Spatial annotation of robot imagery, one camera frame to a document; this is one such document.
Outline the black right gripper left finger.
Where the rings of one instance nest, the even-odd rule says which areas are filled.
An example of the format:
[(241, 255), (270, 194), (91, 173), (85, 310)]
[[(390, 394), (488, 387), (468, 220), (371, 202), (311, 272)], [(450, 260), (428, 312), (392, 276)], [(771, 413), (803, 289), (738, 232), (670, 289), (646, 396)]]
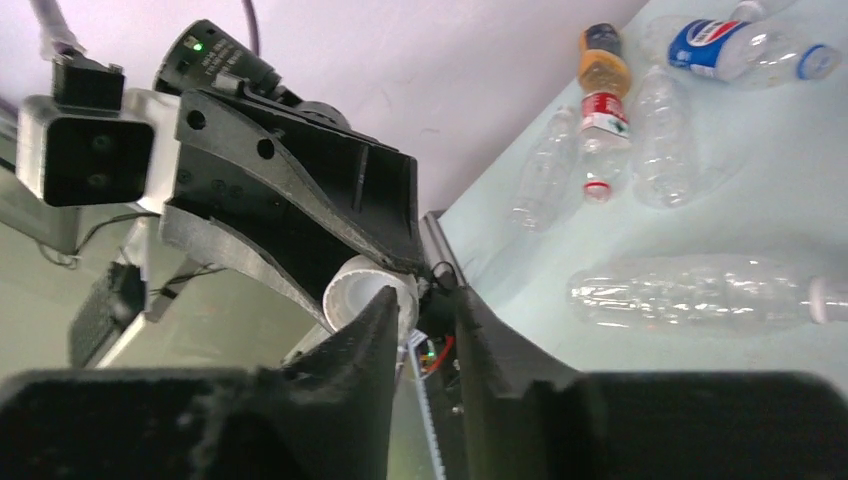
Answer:
[(399, 305), (279, 369), (43, 370), (1, 388), (5, 479), (383, 479)]

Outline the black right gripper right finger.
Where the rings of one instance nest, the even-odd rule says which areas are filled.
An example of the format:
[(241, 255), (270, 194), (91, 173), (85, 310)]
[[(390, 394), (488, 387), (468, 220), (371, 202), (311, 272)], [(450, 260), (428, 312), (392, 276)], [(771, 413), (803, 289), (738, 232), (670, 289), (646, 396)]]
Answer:
[(473, 479), (843, 479), (847, 403), (800, 372), (581, 372), (453, 294)]

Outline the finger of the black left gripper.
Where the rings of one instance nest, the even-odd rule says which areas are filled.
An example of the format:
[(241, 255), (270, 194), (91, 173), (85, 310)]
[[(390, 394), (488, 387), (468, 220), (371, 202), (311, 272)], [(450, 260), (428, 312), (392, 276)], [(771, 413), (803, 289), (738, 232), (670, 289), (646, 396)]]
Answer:
[(212, 263), (252, 278), (301, 306), (318, 325), (332, 326), (305, 285), (270, 252), (218, 219), (204, 219), (175, 205), (165, 205), (160, 217), (161, 241), (199, 263)]
[(247, 91), (184, 93), (175, 137), (164, 243), (234, 269), (245, 249), (289, 275), (355, 255), (424, 270), (413, 157)]

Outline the white bottle cap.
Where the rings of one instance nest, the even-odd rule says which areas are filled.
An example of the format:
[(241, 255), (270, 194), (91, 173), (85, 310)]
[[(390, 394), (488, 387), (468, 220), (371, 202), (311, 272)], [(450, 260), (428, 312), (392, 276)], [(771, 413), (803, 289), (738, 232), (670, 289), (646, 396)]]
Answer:
[(418, 319), (418, 282), (413, 275), (384, 269), (364, 255), (347, 260), (324, 291), (323, 313), (332, 330), (337, 332), (352, 322), (387, 286), (397, 293), (398, 343), (405, 345)]

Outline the clear ribbed plastic bottle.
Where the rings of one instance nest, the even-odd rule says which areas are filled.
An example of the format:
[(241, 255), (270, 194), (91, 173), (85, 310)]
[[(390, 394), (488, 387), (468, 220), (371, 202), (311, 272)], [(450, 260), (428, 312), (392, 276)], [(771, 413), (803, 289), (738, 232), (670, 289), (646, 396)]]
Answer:
[(568, 300), (598, 327), (744, 338), (847, 319), (847, 283), (796, 263), (705, 254), (623, 259), (575, 273)]

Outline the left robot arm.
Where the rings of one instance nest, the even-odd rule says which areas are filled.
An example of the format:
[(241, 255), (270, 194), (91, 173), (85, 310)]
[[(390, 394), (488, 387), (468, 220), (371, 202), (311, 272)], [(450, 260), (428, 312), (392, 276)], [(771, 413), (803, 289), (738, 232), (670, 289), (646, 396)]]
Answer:
[(180, 98), (165, 244), (276, 290), (328, 331), (343, 322), (324, 311), (325, 291), (350, 259), (424, 273), (413, 157), (286, 89), (208, 20), (177, 38), (154, 88)]

